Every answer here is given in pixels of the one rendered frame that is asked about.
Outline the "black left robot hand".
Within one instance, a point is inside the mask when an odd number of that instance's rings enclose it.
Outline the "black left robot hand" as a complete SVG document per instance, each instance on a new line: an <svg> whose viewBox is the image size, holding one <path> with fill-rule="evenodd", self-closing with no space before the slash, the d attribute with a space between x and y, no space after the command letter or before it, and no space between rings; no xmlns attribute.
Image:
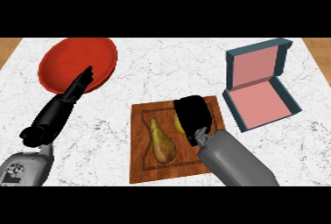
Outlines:
<svg viewBox="0 0 331 224"><path fill-rule="evenodd" d="M55 141L66 124L74 105L92 81L93 72L92 66L89 66L72 80L65 93L58 94L43 107L31 126L22 130L19 137L27 147L35 148Z"/></svg>

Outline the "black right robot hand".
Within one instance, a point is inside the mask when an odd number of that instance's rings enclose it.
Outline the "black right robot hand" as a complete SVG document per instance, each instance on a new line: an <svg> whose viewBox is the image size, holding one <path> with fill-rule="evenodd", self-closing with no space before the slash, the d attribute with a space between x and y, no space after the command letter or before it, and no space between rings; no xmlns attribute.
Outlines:
<svg viewBox="0 0 331 224"><path fill-rule="evenodd" d="M196 130L205 129L205 134L208 134L213 125L207 103L199 95L191 95L174 100L173 107L191 146L196 146Z"/></svg>

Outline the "brown-green pear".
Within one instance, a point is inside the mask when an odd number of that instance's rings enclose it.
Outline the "brown-green pear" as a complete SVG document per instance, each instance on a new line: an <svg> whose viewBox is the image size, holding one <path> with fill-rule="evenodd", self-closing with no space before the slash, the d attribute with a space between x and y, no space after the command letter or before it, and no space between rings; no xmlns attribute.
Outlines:
<svg viewBox="0 0 331 224"><path fill-rule="evenodd" d="M176 145L158 124L158 117L149 121L152 154L160 164L167 164L176 157Z"/></svg>

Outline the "open teal and pink box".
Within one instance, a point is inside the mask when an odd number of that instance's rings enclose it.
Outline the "open teal and pink box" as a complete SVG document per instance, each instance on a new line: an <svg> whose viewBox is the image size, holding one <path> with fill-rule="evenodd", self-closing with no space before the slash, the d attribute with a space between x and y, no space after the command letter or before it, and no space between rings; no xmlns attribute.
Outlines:
<svg viewBox="0 0 331 224"><path fill-rule="evenodd" d="M222 97L241 132L303 111L278 79L291 45L291 40L275 38L225 54L226 89Z"/></svg>

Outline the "red plate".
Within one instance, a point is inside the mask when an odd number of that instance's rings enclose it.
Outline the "red plate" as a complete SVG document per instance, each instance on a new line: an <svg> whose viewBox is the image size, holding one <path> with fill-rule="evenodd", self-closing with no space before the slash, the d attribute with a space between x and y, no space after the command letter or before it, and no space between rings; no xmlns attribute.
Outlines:
<svg viewBox="0 0 331 224"><path fill-rule="evenodd" d="M114 73L118 51L109 38L65 38L47 51L38 64L38 81L44 89L61 94L87 67L93 81L86 93L97 89Z"/></svg>

